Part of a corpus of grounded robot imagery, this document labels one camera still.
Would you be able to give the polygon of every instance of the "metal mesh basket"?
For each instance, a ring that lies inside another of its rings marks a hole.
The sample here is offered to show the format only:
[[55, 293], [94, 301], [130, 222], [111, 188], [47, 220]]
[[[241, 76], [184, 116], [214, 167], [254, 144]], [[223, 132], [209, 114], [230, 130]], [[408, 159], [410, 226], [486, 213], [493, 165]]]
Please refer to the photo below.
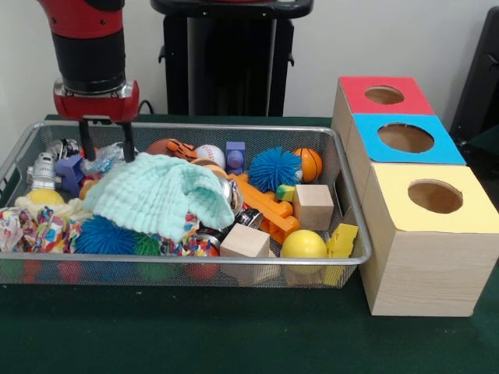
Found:
[[[272, 242], [277, 258], [197, 258], [175, 256], [95, 256], [52, 253], [0, 253], [0, 282], [10, 284], [114, 284], [161, 286], [216, 286], [262, 288], [341, 288], [360, 263], [371, 254], [369, 233], [350, 174], [345, 151], [337, 134], [325, 128], [250, 125], [135, 124], [138, 150], [153, 141], [176, 138], [192, 144], [227, 141], [246, 143], [247, 160], [275, 146], [286, 150], [314, 148], [324, 161], [318, 183], [328, 185], [335, 203], [328, 240], [341, 223], [359, 226], [352, 256], [348, 259], [280, 259], [280, 246]], [[95, 145], [122, 140], [118, 126], [91, 127]], [[0, 204], [12, 206], [27, 193], [27, 168], [54, 139], [79, 139], [76, 123], [45, 122], [31, 126], [0, 168]]]

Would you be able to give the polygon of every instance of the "blue toy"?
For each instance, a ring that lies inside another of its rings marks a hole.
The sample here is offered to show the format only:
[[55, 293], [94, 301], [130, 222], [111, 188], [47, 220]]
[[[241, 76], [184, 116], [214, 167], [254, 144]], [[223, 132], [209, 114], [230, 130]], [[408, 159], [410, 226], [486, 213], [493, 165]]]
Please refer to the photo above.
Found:
[[83, 158], [76, 154], [70, 158], [61, 159], [55, 164], [55, 173], [62, 177], [62, 189], [71, 192], [73, 197], [80, 195], [80, 182], [85, 178], [81, 170]]
[[261, 192], [275, 192], [280, 185], [296, 185], [295, 174], [302, 160], [291, 152], [282, 153], [282, 147], [258, 154], [251, 163], [249, 182]]
[[244, 142], [227, 142], [225, 154], [228, 174], [241, 175], [244, 172], [245, 151]]
[[76, 240], [76, 253], [91, 255], [135, 254], [136, 232], [119, 228], [110, 220], [94, 216], [86, 220]]

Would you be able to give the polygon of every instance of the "shape sorter box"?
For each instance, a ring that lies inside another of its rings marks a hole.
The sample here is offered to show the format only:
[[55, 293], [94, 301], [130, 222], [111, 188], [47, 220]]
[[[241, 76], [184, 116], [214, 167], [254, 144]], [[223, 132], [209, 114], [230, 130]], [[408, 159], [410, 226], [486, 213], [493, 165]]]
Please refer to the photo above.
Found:
[[424, 93], [410, 77], [343, 76], [338, 81], [332, 129], [348, 146], [353, 115], [434, 115]]
[[346, 155], [362, 200], [372, 162], [465, 165], [436, 115], [354, 115]]
[[499, 214], [471, 169], [372, 164], [360, 267], [375, 316], [471, 316], [499, 257]]

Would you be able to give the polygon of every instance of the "orange ball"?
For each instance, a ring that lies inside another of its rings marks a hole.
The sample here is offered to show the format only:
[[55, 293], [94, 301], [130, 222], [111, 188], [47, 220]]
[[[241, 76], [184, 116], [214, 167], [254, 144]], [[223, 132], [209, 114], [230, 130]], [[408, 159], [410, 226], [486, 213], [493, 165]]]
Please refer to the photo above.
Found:
[[322, 174], [322, 159], [319, 153], [310, 148], [299, 148], [293, 154], [302, 159], [303, 181], [313, 182]]

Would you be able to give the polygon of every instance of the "baseball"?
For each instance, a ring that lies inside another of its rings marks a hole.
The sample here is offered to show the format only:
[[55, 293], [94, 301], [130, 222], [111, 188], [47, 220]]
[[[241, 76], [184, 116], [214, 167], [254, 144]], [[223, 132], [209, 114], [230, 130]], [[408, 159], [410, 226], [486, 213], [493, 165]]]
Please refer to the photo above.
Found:
[[197, 158], [207, 158], [217, 163], [217, 165], [225, 169], [225, 155], [217, 146], [205, 144], [196, 149]]

